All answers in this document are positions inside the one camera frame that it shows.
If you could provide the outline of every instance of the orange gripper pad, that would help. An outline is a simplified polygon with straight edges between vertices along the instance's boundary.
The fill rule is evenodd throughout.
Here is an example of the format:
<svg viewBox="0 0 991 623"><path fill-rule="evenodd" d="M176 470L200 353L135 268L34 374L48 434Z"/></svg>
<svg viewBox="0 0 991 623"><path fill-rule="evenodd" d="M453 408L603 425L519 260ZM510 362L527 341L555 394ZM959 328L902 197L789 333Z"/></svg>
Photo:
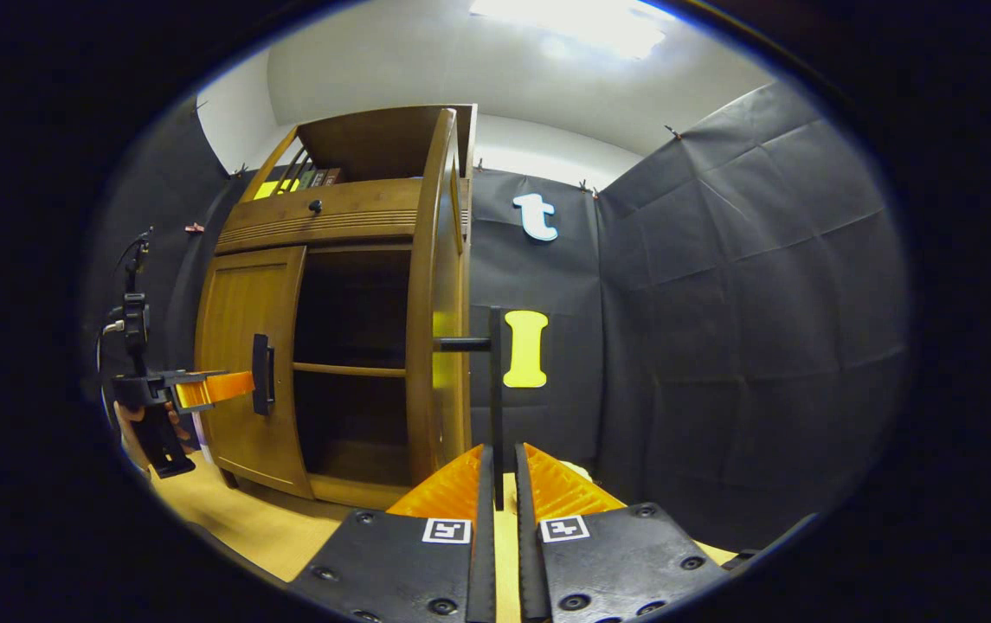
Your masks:
<svg viewBox="0 0 991 623"><path fill-rule="evenodd" d="M405 517L467 519L476 521L479 496L479 457L483 445L476 446L425 478L391 505L388 513Z"/></svg>
<svg viewBox="0 0 991 623"><path fill-rule="evenodd" d="M530 443L523 443L523 446L526 448L526 464L530 466L530 485L534 490L535 522L626 508L618 498L575 473L563 462Z"/></svg>
<svg viewBox="0 0 991 623"><path fill-rule="evenodd" d="M176 397L185 409L201 405L214 405L219 400L248 394L254 390L253 372L234 372L230 375L214 375L200 382L182 382L176 385Z"/></svg>

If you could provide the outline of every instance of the wooden cabinet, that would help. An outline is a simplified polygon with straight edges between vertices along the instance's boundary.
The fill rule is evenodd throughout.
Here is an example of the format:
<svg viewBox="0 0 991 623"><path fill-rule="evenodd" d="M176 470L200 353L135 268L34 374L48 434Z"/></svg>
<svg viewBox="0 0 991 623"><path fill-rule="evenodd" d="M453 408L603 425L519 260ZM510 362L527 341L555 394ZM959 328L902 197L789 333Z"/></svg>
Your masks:
<svg viewBox="0 0 991 623"><path fill-rule="evenodd" d="M253 335L268 335L276 400L267 415L248 395L203 414L229 484L387 508L470 448L467 355L433 344L468 330L474 120L475 106L412 106L297 126L266 169L298 139L350 181L253 200L262 170L235 206L196 366L248 369Z"/></svg>

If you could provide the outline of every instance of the ceiling light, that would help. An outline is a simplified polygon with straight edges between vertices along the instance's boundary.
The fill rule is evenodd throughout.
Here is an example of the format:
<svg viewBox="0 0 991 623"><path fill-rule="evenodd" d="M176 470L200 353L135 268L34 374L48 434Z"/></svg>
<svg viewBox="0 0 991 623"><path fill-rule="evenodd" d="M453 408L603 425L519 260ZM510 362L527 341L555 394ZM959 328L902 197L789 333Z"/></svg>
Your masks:
<svg viewBox="0 0 991 623"><path fill-rule="evenodd" d="M471 12L573 36L633 59L644 59L665 39L651 17L674 19L636 0L476 0Z"/></svg>

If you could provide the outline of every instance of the cabinet drawer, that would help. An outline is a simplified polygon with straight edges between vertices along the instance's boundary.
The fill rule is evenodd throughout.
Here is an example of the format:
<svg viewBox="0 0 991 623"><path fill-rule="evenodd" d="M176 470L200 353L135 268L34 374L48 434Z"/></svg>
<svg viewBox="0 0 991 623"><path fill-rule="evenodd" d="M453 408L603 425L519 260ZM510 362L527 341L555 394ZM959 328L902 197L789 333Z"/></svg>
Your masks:
<svg viewBox="0 0 991 623"><path fill-rule="evenodd" d="M422 180L371 180L296 190L239 202L215 248L217 255L254 248L415 235ZM309 205L321 201L321 213Z"/></svg>

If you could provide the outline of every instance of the hand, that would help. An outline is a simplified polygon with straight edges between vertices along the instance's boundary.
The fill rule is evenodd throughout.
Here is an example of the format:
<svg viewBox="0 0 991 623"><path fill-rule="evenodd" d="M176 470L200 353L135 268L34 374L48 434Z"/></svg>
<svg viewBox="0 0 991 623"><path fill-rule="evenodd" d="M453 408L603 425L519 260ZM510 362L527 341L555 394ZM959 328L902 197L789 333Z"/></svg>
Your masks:
<svg viewBox="0 0 991 623"><path fill-rule="evenodd" d="M171 407L171 402L164 403L164 408L168 411L168 421L171 422L171 428L175 429L176 437L182 441L187 441L191 438L191 434L183 430L183 427L179 426L179 414ZM135 465L142 466L148 469L150 461L145 457L145 451L142 450L142 445L138 441L138 435L134 433L134 427L128 425L128 422L140 422L145 418L145 409L139 409L136 411L131 411L127 407L119 405L118 400L114 402L114 413L119 418L119 428L122 428L122 437L125 439L126 453L130 454L130 458L134 461ZM183 449L183 453L191 454L195 451L195 448L191 446L184 446L180 443L180 448Z"/></svg>

